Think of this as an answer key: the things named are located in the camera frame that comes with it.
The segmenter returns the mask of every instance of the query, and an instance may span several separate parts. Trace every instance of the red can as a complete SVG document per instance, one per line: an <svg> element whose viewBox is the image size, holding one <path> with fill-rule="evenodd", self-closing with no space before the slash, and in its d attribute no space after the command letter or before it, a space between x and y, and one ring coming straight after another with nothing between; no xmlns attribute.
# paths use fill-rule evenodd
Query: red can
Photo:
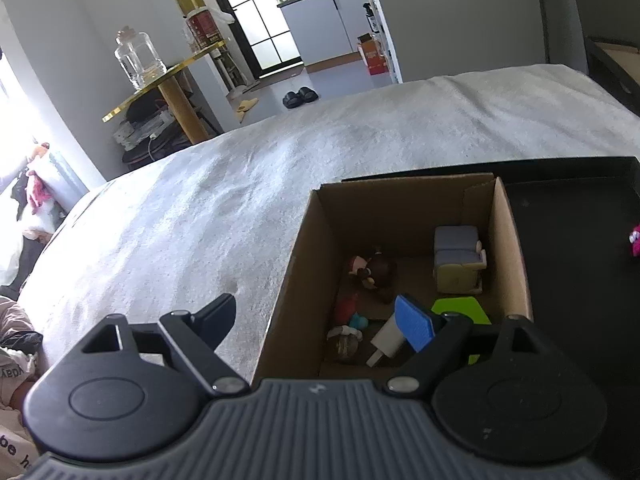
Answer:
<svg viewBox="0 0 640 480"><path fill-rule="evenodd" d="M200 48L207 48L222 41L222 34L207 7L192 10L187 15L187 24Z"/></svg>

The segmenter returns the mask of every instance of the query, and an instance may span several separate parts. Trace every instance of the white cabinet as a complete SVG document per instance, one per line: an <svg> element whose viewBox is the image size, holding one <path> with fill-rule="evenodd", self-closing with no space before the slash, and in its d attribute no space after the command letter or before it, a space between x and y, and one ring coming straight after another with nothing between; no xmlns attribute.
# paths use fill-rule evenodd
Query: white cabinet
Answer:
<svg viewBox="0 0 640 480"><path fill-rule="evenodd" d="M282 13L306 65L353 52L334 0L300 0Z"/></svg>
<svg viewBox="0 0 640 480"><path fill-rule="evenodd" d="M358 37L371 32L363 4L367 0L334 0L353 52L358 51Z"/></svg>
<svg viewBox="0 0 640 480"><path fill-rule="evenodd" d="M306 65L358 51L370 32L362 8L367 0L300 0L282 7L284 19Z"/></svg>

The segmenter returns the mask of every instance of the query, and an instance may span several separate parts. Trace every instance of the white blanket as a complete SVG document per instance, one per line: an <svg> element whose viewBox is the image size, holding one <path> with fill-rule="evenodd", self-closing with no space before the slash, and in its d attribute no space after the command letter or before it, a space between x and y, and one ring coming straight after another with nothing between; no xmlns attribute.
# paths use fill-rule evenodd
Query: white blanket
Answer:
<svg viewBox="0 0 640 480"><path fill-rule="evenodd" d="M640 120L564 66L437 77L321 100L82 199L20 303L53 363L106 314L149 322L230 292L238 316L218 354L250 378L309 190L430 166L639 154Z"/></svg>

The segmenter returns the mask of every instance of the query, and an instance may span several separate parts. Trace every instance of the pink toy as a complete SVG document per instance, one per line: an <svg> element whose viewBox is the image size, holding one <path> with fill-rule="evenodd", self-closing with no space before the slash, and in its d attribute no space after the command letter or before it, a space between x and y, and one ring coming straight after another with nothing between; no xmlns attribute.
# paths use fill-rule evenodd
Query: pink toy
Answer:
<svg viewBox="0 0 640 480"><path fill-rule="evenodd" d="M633 256L640 256L640 225L634 227L633 232L629 235L629 241Z"/></svg>
<svg viewBox="0 0 640 480"><path fill-rule="evenodd" d="M38 209L45 200L49 200L52 198L47 188L44 187L44 183L41 181L40 177L36 174L35 171L29 170L27 171L27 176L29 177L27 181L27 200L31 205L31 214L36 214L36 209Z"/></svg>

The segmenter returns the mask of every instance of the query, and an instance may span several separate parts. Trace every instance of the bottle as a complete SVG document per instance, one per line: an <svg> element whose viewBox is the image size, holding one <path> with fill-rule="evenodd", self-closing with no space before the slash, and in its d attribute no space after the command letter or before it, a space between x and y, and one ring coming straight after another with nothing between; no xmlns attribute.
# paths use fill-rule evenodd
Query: bottle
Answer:
<svg viewBox="0 0 640 480"><path fill-rule="evenodd" d="M195 54L197 51L200 50L200 47L198 46L198 42L194 38L191 28L189 27L189 23L187 22L187 17L183 16L183 18L184 18L184 25L182 26L182 35L184 39L187 41L187 44L189 45L189 48L191 49L191 51Z"/></svg>
<svg viewBox="0 0 640 480"><path fill-rule="evenodd" d="M124 27L118 32L116 42L119 47L114 54L136 90L166 74L166 66L148 34Z"/></svg>
<svg viewBox="0 0 640 480"><path fill-rule="evenodd" d="M222 41L222 34L207 7L193 9L187 14L187 23L201 49Z"/></svg>
<svg viewBox="0 0 640 480"><path fill-rule="evenodd" d="M363 5L363 7L367 13L367 19L369 20L369 28L373 33L379 34L380 28L378 28L378 21L376 20L376 17L373 14L373 9L371 9L371 4L367 2L366 4Z"/></svg>

